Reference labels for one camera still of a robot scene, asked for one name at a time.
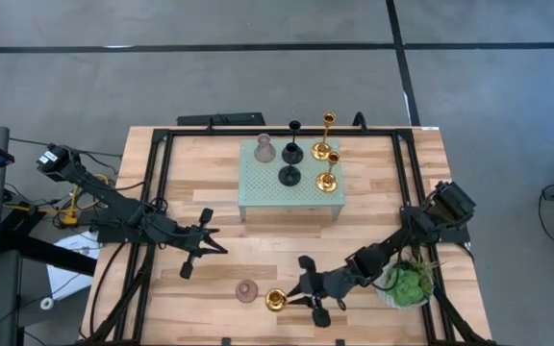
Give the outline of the pink glass candle holder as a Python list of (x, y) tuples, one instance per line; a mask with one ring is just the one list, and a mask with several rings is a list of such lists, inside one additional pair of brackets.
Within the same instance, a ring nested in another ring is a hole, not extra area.
[(258, 297), (258, 286), (252, 280), (243, 280), (236, 287), (237, 299), (245, 304), (253, 302)]
[(272, 162), (276, 156), (276, 149), (271, 143), (269, 134), (260, 134), (257, 137), (257, 147), (254, 150), (254, 157), (256, 161), (262, 163)]

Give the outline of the black metal candlestick holder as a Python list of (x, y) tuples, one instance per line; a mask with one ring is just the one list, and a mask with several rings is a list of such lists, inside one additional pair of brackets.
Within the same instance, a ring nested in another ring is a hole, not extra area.
[(289, 123), (289, 128), (292, 133), (292, 140), (288, 142), (282, 151), (282, 159), (287, 164), (298, 164), (303, 160), (304, 154), (301, 147), (295, 142), (301, 123), (298, 120), (292, 120)]
[(302, 161), (301, 157), (284, 158), (286, 166), (279, 171), (278, 178), (282, 185), (294, 186), (300, 182), (301, 173), (295, 167), (296, 164)]

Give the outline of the green succulent in white pot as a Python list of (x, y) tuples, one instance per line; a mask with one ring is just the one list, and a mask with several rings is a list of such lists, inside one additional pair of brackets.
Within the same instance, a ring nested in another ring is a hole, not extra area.
[(440, 265), (425, 259), (398, 259), (383, 268), (372, 286), (390, 308), (420, 308), (430, 301), (435, 288), (433, 270)]

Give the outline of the black power strip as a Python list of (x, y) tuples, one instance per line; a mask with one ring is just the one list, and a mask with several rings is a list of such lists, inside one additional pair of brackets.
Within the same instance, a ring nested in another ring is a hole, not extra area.
[(178, 126), (265, 126), (261, 112), (215, 113), (183, 115), (177, 118)]

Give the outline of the white paper sheet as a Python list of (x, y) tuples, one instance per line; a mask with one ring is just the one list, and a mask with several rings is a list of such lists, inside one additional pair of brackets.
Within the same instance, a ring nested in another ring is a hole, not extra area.
[[(101, 249), (101, 245), (97, 241), (97, 234), (89, 231), (63, 238), (56, 242), (55, 245), (94, 260), (98, 259)], [(55, 301), (59, 301), (79, 290), (89, 287), (92, 283), (91, 275), (79, 274), (50, 264), (46, 268), (52, 291), (51, 297)]]

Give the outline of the green perforated metal shelf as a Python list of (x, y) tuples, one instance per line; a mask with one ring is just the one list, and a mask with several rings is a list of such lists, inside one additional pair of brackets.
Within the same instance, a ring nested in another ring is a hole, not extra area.
[(334, 191), (324, 192), (316, 185), (320, 173), (329, 169), (327, 161), (317, 161), (311, 154), (312, 146), (318, 138), (298, 138), (297, 145), (303, 150), (304, 157), (295, 164), (300, 174), (300, 181), (294, 186), (283, 185), (278, 178), (279, 171), (286, 167), (281, 153), (290, 142), (286, 138), (273, 138), (271, 144), (277, 155), (271, 162), (257, 161), (254, 152), (258, 141), (256, 138), (243, 139), (239, 146), (239, 212), (242, 219), (246, 217), (247, 208), (330, 208), (332, 219), (336, 220), (345, 206), (345, 182), (339, 164), (333, 167), (332, 173), (337, 177), (338, 185)]

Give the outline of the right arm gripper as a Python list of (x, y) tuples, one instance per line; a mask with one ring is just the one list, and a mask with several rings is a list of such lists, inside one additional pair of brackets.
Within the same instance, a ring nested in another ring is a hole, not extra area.
[(310, 308), (312, 319), (317, 327), (330, 327), (330, 313), (322, 305), (322, 300), (327, 297), (333, 298), (337, 301), (340, 310), (347, 310), (343, 299), (352, 288), (352, 284), (346, 279), (345, 269), (318, 272), (315, 261), (308, 256), (299, 258), (299, 266), (304, 273), (299, 277), (299, 283), (289, 292), (289, 295), (301, 294), (301, 297), (288, 299), (288, 305)]

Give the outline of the gold metal candlestick holder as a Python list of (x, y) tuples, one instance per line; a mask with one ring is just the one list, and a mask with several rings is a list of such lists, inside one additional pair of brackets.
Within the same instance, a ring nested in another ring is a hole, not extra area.
[(338, 152), (330, 152), (327, 161), (329, 168), (325, 172), (321, 172), (316, 176), (315, 185), (323, 192), (333, 192), (339, 184), (337, 176), (333, 173), (334, 167), (340, 160), (340, 154)]
[(270, 311), (278, 312), (286, 307), (288, 304), (288, 297), (282, 289), (273, 288), (266, 293), (264, 302)]
[(318, 161), (327, 161), (332, 151), (332, 147), (327, 143), (327, 136), (335, 120), (336, 115), (333, 112), (327, 111), (323, 114), (324, 131), (322, 140), (317, 142), (311, 149), (312, 156)]

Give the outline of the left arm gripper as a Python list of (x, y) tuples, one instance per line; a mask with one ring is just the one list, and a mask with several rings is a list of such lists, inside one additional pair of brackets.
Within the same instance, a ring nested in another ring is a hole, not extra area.
[[(189, 227), (189, 235), (185, 240), (183, 249), (187, 251), (188, 257), (183, 262), (180, 270), (180, 277), (188, 280), (193, 270), (193, 262), (195, 259), (199, 259), (204, 255), (225, 255), (228, 254), (228, 250), (219, 245), (215, 240), (211, 238), (212, 234), (218, 233), (219, 229), (206, 228), (206, 225), (211, 221), (214, 211), (208, 208), (204, 208), (201, 212), (198, 225), (192, 225)], [(207, 247), (202, 248), (201, 243), (205, 242)]]

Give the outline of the black table leg bar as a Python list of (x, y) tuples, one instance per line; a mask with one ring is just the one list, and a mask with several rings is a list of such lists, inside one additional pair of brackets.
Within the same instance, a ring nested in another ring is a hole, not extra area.
[(61, 269), (92, 276), (97, 260), (30, 236), (46, 215), (29, 210), (3, 209), (0, 223), (0, 250), (15, 250), (21, 257)]

